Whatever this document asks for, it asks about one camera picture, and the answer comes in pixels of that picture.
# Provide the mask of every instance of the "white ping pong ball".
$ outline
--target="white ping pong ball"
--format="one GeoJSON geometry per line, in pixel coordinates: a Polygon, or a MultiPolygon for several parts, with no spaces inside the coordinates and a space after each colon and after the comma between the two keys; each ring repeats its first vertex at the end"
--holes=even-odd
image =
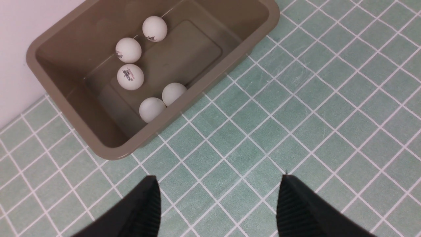
{"type": "Polygon", "coordinates": [[[139,115],[143,121],[150,123],[156,116],[158,116],[166,108],[162,100],[149,97],[144,100],[139,106],[139,115]]]}
{"type": "Polygon", "coordinates": [[[180,83],[168,84],[162,91],[162,100],[166,106],[170,106],[176,99],[178,99],[187,88],[180,83]]]}
{"type": "Polygon", "coordinates": [[[143,84],[143,71],[134,64],[126,64],[118,70],[117,81],[126,90],[136,90],[143,84]]]}
{"type": "Polygon", "coordinates": [[[115,47],[115,54],[125,63],[134,63],[140,59],[142,48],[139,42],[132,38],[123,38],[115,47]]]}
{"type": "Polygon", "coordinates": [[[143,22],[142,31],[148,40],[152,42],[159,42],[167,36],[168,28],[162,18],[158,16],[150,16],[143,22]]]}

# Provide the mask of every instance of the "plastic tub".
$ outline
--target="plastic tub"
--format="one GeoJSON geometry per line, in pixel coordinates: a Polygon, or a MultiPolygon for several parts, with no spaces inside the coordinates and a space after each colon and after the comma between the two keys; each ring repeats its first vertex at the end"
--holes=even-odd
{"type": "Polygon", "coordinates": [[[29,47],[27,63],[91,149],[108,160],[124,158],[162,131],[233,69],[278,23],[274,0],[87,0],[29,47]],[[143,21],[162,16],[167,37],[142,33],[143,21]],[[128,91],[117,82],[124,65],[115,45],[135,38],[135,64],[144,84],[128,91]],[[172,82],[188,90],[151,123],[139,116],[148,97],[161,98],[172,82]]]}

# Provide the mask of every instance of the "floor tile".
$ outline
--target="floor tile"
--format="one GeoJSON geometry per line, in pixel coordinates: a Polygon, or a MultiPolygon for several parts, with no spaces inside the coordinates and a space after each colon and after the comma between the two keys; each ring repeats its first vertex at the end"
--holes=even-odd
{"type": "Polygon", "coordinates": [[[19,168],[24,169],[44,152],[45,150],[41,143],[35,138],[35,136],[32,136],[22,145],[17,147],[11,155],[18,164],[19,168]]]}
{"type": "Polygon", "coordinates": [[[258,202],[260,198],[241,181],[224,199],[221,205],[235,221],[240,221],[258,202]]]}
{"type": "Polygon", "coordinates": [[[297,96],[310,108],[317,108],[333,90],[318,78],[313,78],[301,90],[297,92],[297,96]]]}
{"type": "Polygon", "coordinates": [[[316,148],[332,132],[322,120],[312,115],[295,132],[294,135],[310,150],[316,148]]]}
{"type": "Polygon", "coordinates": [[[209,142],[223,155],[238,145],[245,135],[231,122],[224,124],[210,138],[209,142]]]}
{"type": "Polygon", "coordinates": [[[322,41],[330,49],[338,53],[349,42],[351,42],[352,39],[354,39],[354,36],[342,26],[337,24],[331,30],[329,30],[328,33],[326,33],[320,39],[320,41],[322,41]]]}
{"type": "Polygon", "coordinates": [[[361,149],[376,165],[383,168],[401,146],[388,134],[379,130],[361,149]]]}
{"type": "Polygon", "coordinates": [[[406,197],[387,220],[404,236],[416,236],[421,231],[421,206],[406,197]]]}
{"type": "Polygon", "coordinates": [[[401,65],[416,50],[416,46],[400,35],[397,35],[381,52],[396,64],[401,65]]]}
{"type": "Polygon", "coordinates": [[[213,203],[212,197],[198,184],[176,206],[187,221],[194,223],[213,203]]]}
{"type": "Polygon", "coordinates": [[[363,0],[360,3],[360,6],[369,11],[374,16],[378,16],[392,3],[393,0],[363,0]]]}
{"type": "Polygon", "coordinates": [[[341,23],[354,34],[358,35],[373,20],[374,18],[372,16],[361,10],[361,8],[356,7],[341,20],[341,23]]]}
{"type": "Polygon", "coordinates": [[[273,119],[268,119],[250,137],[265,152],[273,149],[285,136],[287,132],[273,119]]]}
{"type": "Polygon", "coordinates": [[[409,190],[421,177],[421,161],[404,150],[385,171],[404,189],[409,190]]]}
{"type": "Polygon", "coordinates": [[[137,165],[138,163],[136,162],[136,160],[133,157],[129,156],[116,161],[108,161],[102,166],[102,170],[113,184],[117,184],[137,165]]]}
{"type": "Polygon", "coordinates": [[[31,187],[35,189],[56,171],[57,167],[54,165],[50,157],[48,155],[43,155],[39,160],[25,170],[23,174],[27,178],[31,187]]]}
{"type": "Polygon", "coordinates": [[[159,237],[181,236],[188,226],[178,212],[171,209],[161,218],[159,237]]]}
{"type": "Polygon", "coordinates": [[[55,145],[50,154],[59,167],[67,163],[72,157],[82,150],[82,146],[72,134],[66,136],[61,142],[55,145]]]}
{"type": "Polygon", "coordinates": [[[385,222],[381,223],[379,227],[373,232],[376,236],[384,237],[399,237],[399,235],[388,226],[385,222]]]}
{"type": "Polygon", "coordinates": [[[171,123],[164,131],[160,133],[164,140],[168,140],[175,132],[180,130],[187,123],[183,116],[178,117],[173,123],[171,123]]]}
{"type": "Polygon", "coordinates": [[[243,88],[250,96],[260,91],[272,78],[260,67],[252,67],[246,74],[238,79],[238,85],[243,88]]]}
{"type": "Polygon", "coordinates": [[[338,88],[353,73],[352,67],[339,58],[335,58],[319,73],[319,76],[334,88],[338,88]]]}
{"type": "Polygon", "coordinates": [[[262,105],[269,113],[272,113],[279,107],[291,94],[286,91],[279,83],[273,81],[267,87],[256,95],[257,103],[262,105]]]}
{"type": "Polygon", "coordinates": [[[289,17],[296,24],[300,24],[306,19],[313,11],[315,7],[304,0],[295,1],[289,8],[284,11],[284,14],[289,17]]]}
{"type": "Polygon", "coordinates": [[[282,70],[284,70],[291,62],[293,58],[280,47],[276,47],[272,50],[265,58],[263,58],[259,64],[272,76],[277,76],[282,70]]]}
{"type": "Polygon", "coordinates": [[[274,46],[275,46],[275,43],[265,37],[253,48],[253,51],[251,52],[250,57],[254,59],[255,61],[258,61],[274,46]]]}
{"type": "Polygon", "coordinates": [[[280,45],[294,57],[298,57],[306,48],[308,48],[314,39],[301,29],[296,29],[280,45]]]}
{"type": "Polygon", "coordinates": [[[85,209],[73,193],[53,207],[48,214],[59,231],[68,227],[85,209]]]}
{"type": "Polygon", "coordinates": [[[194,151],[184,163],[190,170],[201,178],[213,166],[221,160],[221,157],[216,151],[207,143],[202,144],[196,151],[194,151]]]}
{"type": "Polygon", "coordinates": [[[374,167],[360,153],[356,153],[338,172],[345,183],[355,192],[359,193],[362,188],[378,173],[374,167]]]}
{"type": "Polygon", "coordinates": [[[382,88],[399,102],[403,103],[419,86],[420,83],[417,80],[402,70],[399,70],[382,88]]]}
{"type": "Polygon", "coordinates": [[[233,79],[239,78],[243,75],[248,69],[250,69],[254,65],[254,62],[250,58],[246,58],[242,61],[234,70],[232,70],[228,75],[233,79]]]}
{"type": "Polygon", "coordinates": [[[231,79],[228,77],[223,78],[218,84],[216,84],[212,89],[210,89],[206,95],[209,96],[211,99],[215,99],[223,90],[232,84],[231,79]]]}
{"type": "Polygon", "coordinates": [[[15,175],[18,174],[18,169],[16,168],[13,161],[10,157],[5,157],[0,161],[0,187],[9,182],[15,175]]]}
{"type": "Polygon", "coordinates": [[[316,112],[332,127],[336,128],[352,111],[354,111],[352,105],[338,94],[334,94],[316,112]]]}
{"type": "Polygon", "coordinates": [[[390,96],[378,90],[362,107],[376,123],[382,124],[397,108],[399,104],[390,96]]]}
{"type": "Polygon", "coordinates": [[[395,35],[395,31],[392,28],[383,22],[375,21],[364,31],[361,38],[376,49],[380,49],[393,35],[395,35]]]}
{"type": "Polygon", "coordinates": [[[216,199],[219,199],[239,179],[234,170],[227,163],[222,162],[202,180],[202,183],[216,199]]]}
{"type": "Polygon", "coordinates": [[[183,159],[202,141],[203,137],[191,125],[187,125],[168,141],[168,145],[183,159]]]}
{"type": "Polygon", "coordinates": [[[294,30],[295,27],[296,26],[290,20],[281,15],[279,17],[278,25],[275,26],[275,28],[268,34],[268,36],[276,42],[279,42],[292,30],[294,30]]]}
{"type": "Polygon", "coordinates": [[[368,46],[366,43],[355,40],[352,42],[340,56],[352,66],[359,68],[361,67],[373,54],[374,49],[368,46]]]}
{"type": "Polygon", "coordinates": [[[226,160],[242,175],[263,158],[263,152],[246,139],[226,160]]]}
{"type": "Polygon", "coordinates": [[[375,89],[376,86],[361,74],[355,74],[339,92],[355,106],[359,106],[375,89]]]}
{"type": "Polygon", "coordinates": [[[43,214],[36,198],[31,195],[8,214],[15,230],[20,233],[43,214]]]}
{"type": "Polygon", "coordinates": [[[411,8],[414,11],[421,10],[421,3],[417,0],[401,0],[400,2],[405,4],[407,7],[411,8]]]}
{"type": "Polygon", "coordinates": [[[275,214],[261,203],[240,226],[249,236],[270,236],[277,230],[274,217],[275,214]]]}
{"type": "Polygon", "coordinates": [[[145,178],[147,174],[145,171],[139,167],[135,171],[133,171],[127,178],[121,181],[120,184],[116,187],[117,190],[121,193],[121,195],[127,195],[136,185],[138,185],[143,178],[145,178]]]}
{"type": "Polygon", "coordinates": [[[193,175],[183,165],[179,165],[161,181],[160,188],[175,202],[196,182],[193,175]]]}
{"type": "Polygon", "coordinates": [[[48,100],[44,100],[26,114],[25,119],[28,121],[32,129],[36,131],[48,121],[53,119],[56,115],[57,112],[54,107],[48,102],[48,100]]]}
{"type": "Polygon", "coordinates": [[[334,133],[317,149],[315,154],[329,168],[336,170],[353,152],[354,148],[338,134],[334,133]]]}
{"type": "Polygon", "coordinates": [[[178,163],[179,160],[174,153],[168,147],[164,146],[147,159],[143,163],[143,166],[149,174],[156,175],[159,180],[178,163]]]}
{"type": "Polygon", "coordinates": [[[84,151],[63,168],[63,173],[70,184],[75,186],[96,167],[91,157],[84,151]]]}
{"type": "Polygon", "coordinates": [[[250,101],[238,113],[232,117],[232,120],[247,134],[253,131],[268,114],[262,110],[254,101],[250,101]]]}
{"type": "Polygon", "coordinates": [[[322,165],[316,158],[310,156],[294,172],[301,181],[309,188],[315,191],[331,175],[328,169],[322,165]]]}
{"type": "Polygon", "coordinates": [[[0,203],[4,210],[8,212],[30,192],[22,176],[18,176],[0,190],[0,203]]]}
{"type": "Polygon", "coordinates": [[[229,219],[225,212],[215,206],[197,225],[195,230],[201,237],[223,237],[234,227],[234,223],[229,219]],[[209,225],[210,222],[219,223],[218,228],[209,225]]]}
{"type": "Polygon", "coordinates": [[[404,192],[396,184],[383,174],[380,174],[361,194],[361,197],[380,215],[385,215],[403,194],[404,192]]]}
{"type": "Polygon", "coordinates": [[[69,193],[70,190],[70,186],[63,178],[63,175],[57,173],[45,184],[39,187],[35,193],[40,199],[42,205],[48,210],[67,193],[69,193]]]}
{"type": "Polygon", "coordinates": [[[118,196],[118,194],[114,190],[111,190],[91,208],[90,212],[95,219],[99,218],[120,200],[121,198],[118,196]]]}
{"type": "Polygon", "coordinates": [[[345,13],[347,13],[354,4],[349,0],[333,0],[326,3],[322,10],[336,20],[339,20],[345,13]]]}
{"type": "Polygon", "coordinates": [[[322,68],[331,58],[333,53],[320,43],[315,43],[309,50],[307,50],[299,60],[308,68],[317,72],[322,68]]]}
{"type": "Polygon", "coordinates": [[[203,96],[183,114],[187,119],[192,119],[197,113],[199,113],[209,103],[210,103],[210,100],[206,96],[203,96]]]}
{"type": "Polygon", "coordinates": [[[53,144],[62,139],[69,132],[70,130],[64,123],[64,121],[60,117],[57,117],[47,126],[42,128],[37,133],[37,136],[40,138],[44,146],[48,149],[53,144]]]}
{"type": "Polygon", "coordinates": [[[360,112],[354,113],[339,129],[346,139],[359,147],[375,130],[377,126],[360,112]]]}
{"type": "Polygon", "coordinates": [[[204,111],[196,116],[191,123],[203,134],[203,136],[208,137],[226,120],[226,116],[219,109],[214,105],[209,105],[204,111]]]}
{"type": "Polygon", "coordinates": [[[338,211],[341,211],[355,196],[336,177],[332,177],[317,194],[338,211]]]}
{"type": "Polygon", "coordinates": [[[359,199],[357,199],[344,214],[368,231],[380,220],[380,217],[359,199]]]}
{"type": "Polygon", "coordinates": [[[83,203],[90,207],[111,188],[105,176],[97,170],[76,188],[76,192],[83,203]]]}
{"type": "Polygon", "coordinates": [[[361,68],[361,73],[366,75],[377,85],[385,81],[395,70],[396,66],[382,55],[376,54],[374,58],[361,68]]]}
{"type": "Polygon", "coordinates": [[[217,104],[228,116],[231,116],[243,104],[249,100],[249,97],[238,86],[231,86],[218,99],[217,104]]]}
{"type": "Polygon", "coordinates": [[[285,172],[294,169],[307,155],[308,151],[291,136],[269,154],[285,172]]]}
{"type": "Polygon", "coordinates": [[[274,115],[288,130],[293,130],[309,114],[310,110],[295,97],[286,102],[274,115]]]}
{"type": "Polygon", "coordinates": [[[21,236],[32,237],[32,236],[56,236],[57,231],[54,229],[51,222],[46,216],[41,217],[33,226],[27,229],[21,236]]]}
{"type": "Polygon", "coordinates": [[[392,5],[380,19],[391,25],[396,30],[400,30],[412,17],[414,13],[399,3],[392,5]]]}
{"type": "Polygon", "coordinates": [[[302,64],[295,61],[276,80],[294,93],[306,81],[308,81],[314,73],[306,69],[302,64]]]}
{"type": "Polygon", "coordinates": [[[319,38],[335,22],[321,11],[316,11],[301,27],[312,36],[319,38]]]}
{"type": "Polygon", "coordinates": [[[264,197],[279,184],[282,173],[269,159],[264,159],[245,179],[264,197]]]}
{"type": "Polygon", "coordinates": [[[405,144],[421,128],[421,121],[405,109],[400,109],[384,128],[405,144]]]}
{"type": "Polygon", "coordinates": [[[0,139],[8,151],[15,148],[32,134],[26,123],[19,119],[15,124],[0,134],[0,139]]]}

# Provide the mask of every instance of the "white grout line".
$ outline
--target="white grout line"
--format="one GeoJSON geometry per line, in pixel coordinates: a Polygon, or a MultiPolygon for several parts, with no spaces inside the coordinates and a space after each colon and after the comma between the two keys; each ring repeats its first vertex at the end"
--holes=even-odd
{"type": "Polygon", "coordinates": [[[16,229],[15,229],[15,226],[12,224],[12,221],[10,220],[10,218],[5,214],[6,212],[5,212],[5,210],[4,210],[4,208],[3,208],[3,206],[1,205],[1,203],[0,203],[0,210],[4,213],[4,218],[6,219],[6,221],[7,221],[7,224],[9,224],[9,226],[10,226],[10,228],[12,229],[12,232],[15,234],[15,235],[18,235],[18,232],[16,231],[16,229]]]}
{"type": "Polygon", "coordinates": [[[392,208],[382,216],[381,220],[370,230],[370,232],[374,232],[380,224],[386,220],[386,218],[399,206],[399,204],[406,198],[406,196],[421,182],[421,177],[407,190],[405,194],[392,206],[392,208]]]}
{"type": "MultiPolygon", "coordinates": [[[[7,150],[7,148],[6,148],[6,146],[4,145],[4,143],[3,143],[3,141],[2,141],[2,140],[0,140],[0,145],[2,145],[2,146],[3,146],[3,148],[4,148],[4,150],[5,150],[7,153],[9,153],[9,152],[8,152],[8,150],[7,150]]],[[[57,228],[57,226],[54,224],[53,219],[51,219],[51,217],[50,217],[50,215],[48,214],[47,210],[45,209],[44,205],[42,204],[42,202],[41,202],[41,201],[40,201],[40,199],[38,198],[38,195],[35,193],[34,189],[31,187],[31,185],[30,185],[30,183],[29,183],[28,179],[25,177],[25,175],[23,174],[22,170],[19,168],[18,164],[17,164],[17,163],[16,163],[16,161],[13,159],[12,155],[10,155],[10,153],[9,153],[9,157],[10,157],[10,159],[12,160],[13,164],[14,164],[14,165],[16,166],[16,168],[18,169],[19,174],[22,176],[22,178],[23,178],[24,182],[26,183],[27,187],[29,188],[30,193],[34,196],[35,200],[36,200],[36,201],[38,202],[38,204],[40,205],[41,209],[43,210],[43,213],[44,213],[45,215],[47,215],[47,219],[50,221],[51,225],[52,225],[52,226],[53,226],[53,228],[56,230],[56,232],[57,232],[57,233],[59,233],[60,231],[59,231],[59,229],[57,228]]]]}
{"type": "Polygon", "coordinates": [[[104,177],[107,179],[107,181],[110,183],[110,185],[113,187],[113,189],[117,192],[118,196],[120,198],[123,198],[123,196],[121,195],[121,193],[117,190],[117,188],[115,187],[115,185],[111,182],[110,178],[107,176],[107,174],[104,172],[104,170],[101,168],[101,166],[98,164],[98,162],[95,160],[95,158],[92,156],[92,154],[88,151],[88,149],[83,145],[83,142],[79,139],[79,137],[76,135],[76,133],[74,132],[74,130],[72,130],[71,126],[67,123],[67,121],[64,119],[63,115],[60,113],[60,111],[53,105],[53,103],[51,102],[51,100],[49,98],[47,98],[48,102],[51,104],[51,106],[54,107],[54,109],[59,113],[61,119],[63,120],[63,122],[66,124],[66,126],[70,129],[70,131],[72,131],[74,137],[78,140],[79,144],[84,147],[86,153],[88,153],[88,156],[90,156],[90,158],[92,159],[92,161],[95,163],[95,165],[99,168],[100,172],[102,173],[102,175],[104,175],[104,177]]]}

